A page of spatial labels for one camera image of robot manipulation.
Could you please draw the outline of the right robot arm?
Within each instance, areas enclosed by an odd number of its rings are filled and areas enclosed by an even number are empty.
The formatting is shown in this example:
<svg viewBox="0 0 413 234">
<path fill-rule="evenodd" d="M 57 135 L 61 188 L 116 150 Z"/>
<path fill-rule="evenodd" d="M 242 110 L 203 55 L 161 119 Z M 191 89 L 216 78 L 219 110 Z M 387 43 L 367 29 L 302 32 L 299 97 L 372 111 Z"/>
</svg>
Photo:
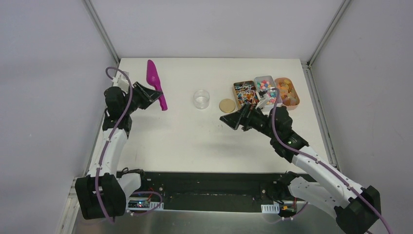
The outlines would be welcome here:
<svg viewBox="0 0 413 234">
<path fill-rule="evenodd" d="M 223 115 L 220 121 L 233 130 L 254 129 L 270 138 L 276 154 L 311 176 L 309 182 L 294 172 L 286 172 L 267 196 L 276 202 L 291 197 L 302 199 L 330 215 L 346 234 L 368 233 L 381 216 L 379 191 L 363 187 L 323 160 L 309 143 L 292 129 L 293 120 L 285 106 L 264 114 L 252 104 Z"/>
</svg>

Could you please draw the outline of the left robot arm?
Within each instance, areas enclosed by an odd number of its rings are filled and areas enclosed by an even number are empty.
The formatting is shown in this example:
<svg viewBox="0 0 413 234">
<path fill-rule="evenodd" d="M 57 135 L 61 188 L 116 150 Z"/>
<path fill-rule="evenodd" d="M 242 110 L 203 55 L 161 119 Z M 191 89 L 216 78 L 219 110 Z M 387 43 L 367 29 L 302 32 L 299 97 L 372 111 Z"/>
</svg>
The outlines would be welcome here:
<svg viewBox="0 0 413 234">
<path fill-rule="evenodd" d="M 163 94 L 135 82 L 127 92 L 113 86 L 104 91 L 106 108 L 102 124 L 103 141 L 99 158 L 91 163 L 85 177 L 75 182 L 83 218 L 114 218 L 126 211 L 127 198 L 143 197 L 149 185 L 138 172 L 117 178 L 117 166 L 132 127 L 131 114 L 145 110 Z"/>
</svg>

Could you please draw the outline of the magenta plastic scoop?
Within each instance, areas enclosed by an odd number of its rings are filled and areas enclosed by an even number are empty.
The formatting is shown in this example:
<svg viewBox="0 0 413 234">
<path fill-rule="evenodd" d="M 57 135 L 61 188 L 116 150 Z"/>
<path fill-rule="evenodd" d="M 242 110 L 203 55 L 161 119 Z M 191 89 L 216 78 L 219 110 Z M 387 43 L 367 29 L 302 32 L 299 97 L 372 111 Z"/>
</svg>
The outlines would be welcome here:
<svg viewBox="0 0 413 234">
<path fill-rule="evenodd" d="M 150 86 L 154 87 L 156 91 L 162 91 L 162 85 L 156 69 L 156 65 L 151 59 L 147 61 L 146 81 Z M 159 102 L 161 110 L 166 111 L 168 109 L 168 106 L 164 94 L 160 96 Z"/>
</svg>

